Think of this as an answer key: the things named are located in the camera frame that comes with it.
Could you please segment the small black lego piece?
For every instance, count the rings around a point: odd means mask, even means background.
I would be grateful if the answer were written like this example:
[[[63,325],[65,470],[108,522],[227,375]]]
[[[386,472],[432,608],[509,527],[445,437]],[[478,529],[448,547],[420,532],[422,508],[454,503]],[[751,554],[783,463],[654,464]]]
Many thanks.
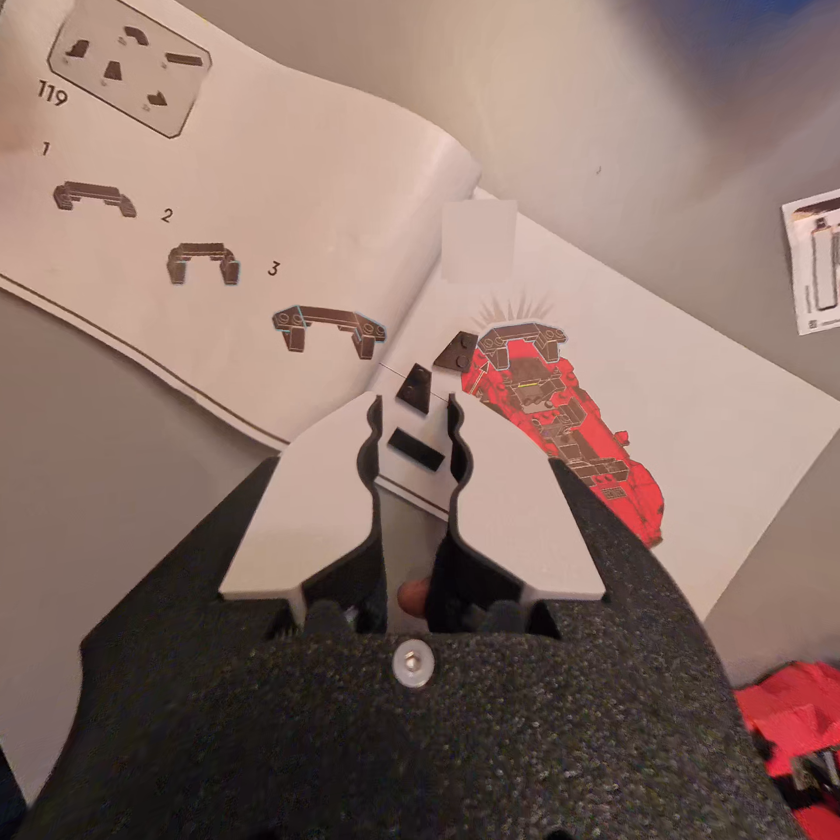
[[[434,360],[433,367],[460,375],[468,372],[474,360],[477,343],[478,335],[475,333],[458,331]]]

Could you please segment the lego instruction booklet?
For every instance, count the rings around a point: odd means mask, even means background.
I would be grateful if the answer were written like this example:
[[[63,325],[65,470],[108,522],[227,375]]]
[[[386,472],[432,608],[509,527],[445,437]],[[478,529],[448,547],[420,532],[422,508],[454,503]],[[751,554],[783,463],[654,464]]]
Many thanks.
[[[838,401],[512,212],[432,123],[291,70],[177,2],[2,2],[2,289],[280,451],[365,392],[379,475],[447,520],[448,398],[567,466],[705,617],[838,431]],[[469,371],[433,362],[478,335]],[[415,363],[428,415],[396,400]],[[444,454],[431,472],[396,427]]]

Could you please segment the lego sticker sheet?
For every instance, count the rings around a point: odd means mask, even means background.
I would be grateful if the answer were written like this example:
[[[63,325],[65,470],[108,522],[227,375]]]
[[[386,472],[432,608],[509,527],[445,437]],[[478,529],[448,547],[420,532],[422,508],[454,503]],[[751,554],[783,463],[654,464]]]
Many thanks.
[[[839,325],[839,191],[781,208],[791,254],[791,287],[799,335]]]

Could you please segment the long black lego plate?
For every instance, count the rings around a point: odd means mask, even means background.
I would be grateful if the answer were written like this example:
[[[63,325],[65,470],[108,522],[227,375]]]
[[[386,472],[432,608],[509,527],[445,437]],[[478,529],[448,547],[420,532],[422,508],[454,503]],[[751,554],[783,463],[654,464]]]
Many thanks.
[[[394,429],[387,445],[416,465],[433,473],[438,471],[445,460],[445,455],[442,452],[427,445],[400,427]]]

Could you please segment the red lego car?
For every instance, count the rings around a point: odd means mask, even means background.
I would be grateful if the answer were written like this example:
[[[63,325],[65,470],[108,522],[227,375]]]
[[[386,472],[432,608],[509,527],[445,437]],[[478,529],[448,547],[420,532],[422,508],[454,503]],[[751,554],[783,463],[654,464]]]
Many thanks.
[[[796,661],[735,697],[764,768],[803,833],[838,839],[838,668]]]

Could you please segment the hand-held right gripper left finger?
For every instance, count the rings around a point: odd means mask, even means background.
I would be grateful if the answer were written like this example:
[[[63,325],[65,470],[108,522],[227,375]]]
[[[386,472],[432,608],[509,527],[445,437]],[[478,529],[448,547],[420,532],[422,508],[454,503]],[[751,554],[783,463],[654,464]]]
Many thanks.
[[[301,624],[320,601],[382,623],[382,396],[365,392],[282,453],[219,594],[280,599]]]

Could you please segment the black wedge lego plate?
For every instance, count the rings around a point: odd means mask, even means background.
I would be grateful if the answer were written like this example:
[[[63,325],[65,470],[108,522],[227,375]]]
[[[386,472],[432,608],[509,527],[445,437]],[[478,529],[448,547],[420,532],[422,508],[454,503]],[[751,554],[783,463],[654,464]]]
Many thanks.
[[[428,415],[432,395],[432,372],[415,363],[399,386],[395,399],[414,411]]]

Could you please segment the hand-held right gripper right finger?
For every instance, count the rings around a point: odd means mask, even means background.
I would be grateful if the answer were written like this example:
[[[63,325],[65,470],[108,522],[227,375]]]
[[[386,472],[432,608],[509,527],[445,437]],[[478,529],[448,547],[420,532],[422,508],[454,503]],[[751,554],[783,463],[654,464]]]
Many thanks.
[[[605,593],[550,459],[474,396],[451,393],[455,588],[475,604],[599,601]]]

